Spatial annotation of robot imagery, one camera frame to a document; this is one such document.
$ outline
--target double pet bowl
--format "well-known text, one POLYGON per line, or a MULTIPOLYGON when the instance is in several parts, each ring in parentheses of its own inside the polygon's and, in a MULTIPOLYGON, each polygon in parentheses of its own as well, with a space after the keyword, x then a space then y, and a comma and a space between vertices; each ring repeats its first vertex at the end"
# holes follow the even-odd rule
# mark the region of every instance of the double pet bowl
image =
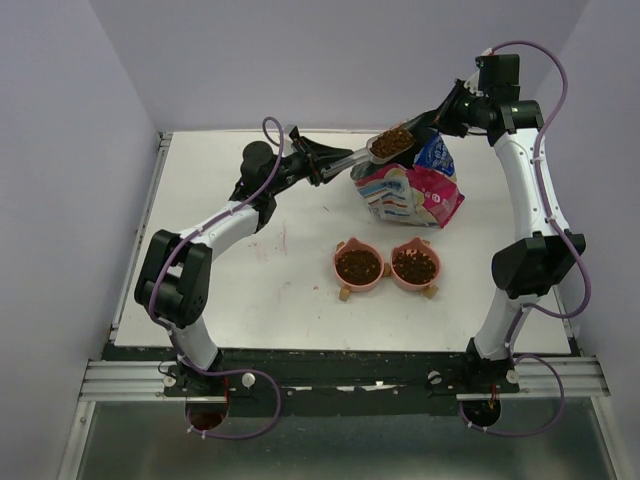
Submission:
POLYGON ((393 278, 393 281, 395 282, 395 284, 398 285, 398 287, 400 287, 401 289, 406 290, 408 292, 422 292, 427 298, 433 298, 433 296, 438 291, 438 287, 436 287, 435 282, 438 279, 438 276, 440 275, 440 270, 441 270, 441 264, 440 264, 440 258, 438 257, 438 254, 429 246, 429 242, 421 239, 420 237, 416 237, 407 243, 404 243, 402 245, 395 247, 391 251, 390 263, 385 263, 382 254, 376 248, 374 248, 373 246, 367 243, 361 242, 355 237, 350 238, 349 240, 347 240, 347 242, 338 244, 336 248, 336 253, 333 255, 333 271, 336 275, 336 278, 338 279, 338 283, 342 287, 340 290, 340 296, 339 296, 340 300, 342 301, 346 301, 349 298, 349 295, 351 292, 361 293, 361 292, 368 292, 372 290, 378 284, 378 282, 382 279, 382 277, 389 276, 389 275, 393 278), (378 262, 380 264, 380 272, 378 273, 378 276, 375 278, 375 280, 365 285, 355 285, 353 283, 347 282, 340 276, 337 268, 338 260, 345 253, 352 252, 352 251, 371 252, 378 259, 378 262), (409 283, 403 280, 400 277, 400 275, 398 275, 398 273, 396 272, 396 269, 394 268, 394 264, 396 263, 396 259, 398 258, 398 255, 402 253, 411 255, 411 254, 415 254, 416 252, 420 252, 422 254, 427 255, 435 265, 435 274, 433 275, 433 278, 431 278, 431 280, 429 280, 426 283, 420 283, 420 284, 409 283))

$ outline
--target gray floor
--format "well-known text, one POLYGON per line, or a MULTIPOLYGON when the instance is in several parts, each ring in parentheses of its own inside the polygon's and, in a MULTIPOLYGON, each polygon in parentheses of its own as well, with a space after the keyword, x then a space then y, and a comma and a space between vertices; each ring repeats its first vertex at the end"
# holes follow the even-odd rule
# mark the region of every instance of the gray floor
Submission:
MULTIPOLYGON (((503 404, 499 425, 544 423, 556 402, 503 404)), ((270 433, 229 442, 187 435, 177 404, 101 404, 81 479, 614 479, 589 400, 527 439, 490 437, 457 417, 283 418, 270 433)), ((236 419, 227 431, 264 420, 236 419)))

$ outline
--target white wall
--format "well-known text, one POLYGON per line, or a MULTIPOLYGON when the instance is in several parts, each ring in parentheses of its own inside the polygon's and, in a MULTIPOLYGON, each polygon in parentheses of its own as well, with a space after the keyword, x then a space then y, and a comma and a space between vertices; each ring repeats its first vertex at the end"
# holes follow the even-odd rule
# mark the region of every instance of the white wall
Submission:
POLYGON ((0 476, 55 478, 155 158, 86 0, 0 8, 0 476))
MULTIPOLYGON (((435 108, 498 42, 559 51, 586 0, 91 0, 163 130, 385 127, 435 108)), ((524 94, 548 71, 523 55, 524 94)))
MULTIPOLYGON (((589 309, 573 322, 578 342, 598 355, 627 446, 640 473, 640 35, 637 0, 592 0, 562 50, 570 89, 547 135, 556 192, 573 230, 587 237, 593 279, 589 309)), ((543 108, 557 99, 559 78, 544 81, 543 108)), ((582 300, 575 271, 562 284, 569 308, 582 300)))

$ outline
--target screw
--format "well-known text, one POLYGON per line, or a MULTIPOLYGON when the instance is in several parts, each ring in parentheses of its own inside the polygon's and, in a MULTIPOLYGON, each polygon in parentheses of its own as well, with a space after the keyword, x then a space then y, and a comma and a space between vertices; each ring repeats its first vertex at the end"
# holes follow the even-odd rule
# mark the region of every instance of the screw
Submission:
POLYGON ((173 387, 176 384, 176 379, 167 375, 162 379, 162 384, 165 387, 173 387))
POLYGON ((429 375, 427 375, 427 380, 429 380, 431 385, 438 385, 439 383, 442 383, 442 376, 440 375, 440 372, 432 370, 429 372, 429 375))
POLYGON ((506 378, 507 382, 509 382, 511 385, 515 385, 520 380, 520 375, 518 375, 518 372, 516 372, 515 370, 509 370, 507 371, 506 378))
POLYGON ((256 377, 253 375, 253 373, 247 372, 242 376, 242 385, 244 385, 246 388, 253 387, 254 383, 256 383, 256 377))

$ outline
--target white surface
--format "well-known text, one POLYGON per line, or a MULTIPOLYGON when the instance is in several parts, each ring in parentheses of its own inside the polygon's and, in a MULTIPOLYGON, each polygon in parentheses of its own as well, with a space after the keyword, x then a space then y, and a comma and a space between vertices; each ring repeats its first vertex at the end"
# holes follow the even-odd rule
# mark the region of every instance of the white surface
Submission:
MULTIPOLYGON (((91 0, 160 130, 386 128, 498 43, 562 49, 587 0, 91 0)), ((523 98, 550 63, 522 52, 523 98)))
MULTIPOLYGON (((573 231, 587 239, 593 297, 571 324, 580 347, 602 364, 640 478, 640 109, 631 100, 640 62, 627 60, 640 51, 638 18, 637 0, 589 2, 560 55, 571 85, 547 146, 562 209, 573 231)), ((543 85, 539 96, 548 115, 560 94, 558 74, 543 85)), ((579 305, 580 273, 572 272, 561 289, 567 309, 579 305)))
MULTIPOLYGON (((318 142, 349 148, 361 147, 369 136, 309 134, 318 142)), ((181 230, 224 205, 239 176, 242 149, 261 138, 258 132, 175 134, 143 252, 158 229, 181 230)), ((485 142, 447 140, 467 199, 444 230, 374 219, 346 173, 319 188, 300 182, 284 192, 271 222, 214 262, 204 313, 214 342, 223 347, 465 349, 493 298, 491 257, 514 235, 504 174, 485 142), (338 300, 331 269, 337 243, 357 236, 388 258, 393 246, 417 234, 429 239, 442 258, 440 291, 434 300, 401 291, 389 279, 372 292, 352 294, 347 303, 338 300)), ((542 304, 557 308, 552 298, 542 304)), ((169 345, 164 330, 135 304, 133 291, 116 344, 169 345)), ((562 322, 537 312, 525 325, 517 348, 569 351, 562 322)))

